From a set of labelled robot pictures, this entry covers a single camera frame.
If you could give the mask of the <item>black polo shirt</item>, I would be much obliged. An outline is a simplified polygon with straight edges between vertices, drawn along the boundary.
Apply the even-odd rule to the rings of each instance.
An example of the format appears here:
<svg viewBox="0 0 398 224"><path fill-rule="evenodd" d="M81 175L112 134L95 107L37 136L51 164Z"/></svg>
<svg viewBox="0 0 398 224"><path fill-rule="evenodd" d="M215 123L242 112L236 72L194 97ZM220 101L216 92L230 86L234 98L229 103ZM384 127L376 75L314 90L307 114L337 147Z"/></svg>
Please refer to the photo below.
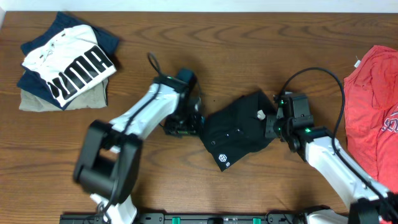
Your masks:
<svg viewBox="0 0 398 224"><path fill-rule="evenodd" d="M270 99L261 90L241 96L204 121L200 139L220 171L273 141L265 137L266 119L260 119L259 113L276 114Z"/></svg>

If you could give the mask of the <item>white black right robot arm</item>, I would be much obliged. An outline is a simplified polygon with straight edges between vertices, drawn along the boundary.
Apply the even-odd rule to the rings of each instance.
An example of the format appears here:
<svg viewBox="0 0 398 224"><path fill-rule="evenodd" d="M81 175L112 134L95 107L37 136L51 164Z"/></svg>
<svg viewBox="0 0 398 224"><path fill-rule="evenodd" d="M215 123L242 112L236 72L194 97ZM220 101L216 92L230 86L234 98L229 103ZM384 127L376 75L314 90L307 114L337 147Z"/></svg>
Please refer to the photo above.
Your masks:
<svg viewBox="0 0 398 224"><path fill-rule="evenodd" d="M340 215L323 206L308 208L293 223L397 223L397 194L375 181L341 147L325 127L308 121L295 127L295 118L267 115L265 135L279 138L332 186L349 213Z"/></svg>

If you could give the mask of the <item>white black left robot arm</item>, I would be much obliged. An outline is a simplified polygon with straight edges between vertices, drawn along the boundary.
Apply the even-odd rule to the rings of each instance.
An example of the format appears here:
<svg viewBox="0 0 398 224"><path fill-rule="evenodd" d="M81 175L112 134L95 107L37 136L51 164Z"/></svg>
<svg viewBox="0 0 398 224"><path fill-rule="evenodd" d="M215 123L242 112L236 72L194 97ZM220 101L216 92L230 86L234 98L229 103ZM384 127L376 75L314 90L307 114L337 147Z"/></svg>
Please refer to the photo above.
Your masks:
<svg viewBox="0 0 398 224"><path fill-rule="evenodd" d="M203 118L190 94L194 74L159 76L145 96L108 123L92 122L73 171L73 180L96 202L96 214L82 223L133 223L132 204L143 141L163 121L167 134L197 135Z"/></svg>

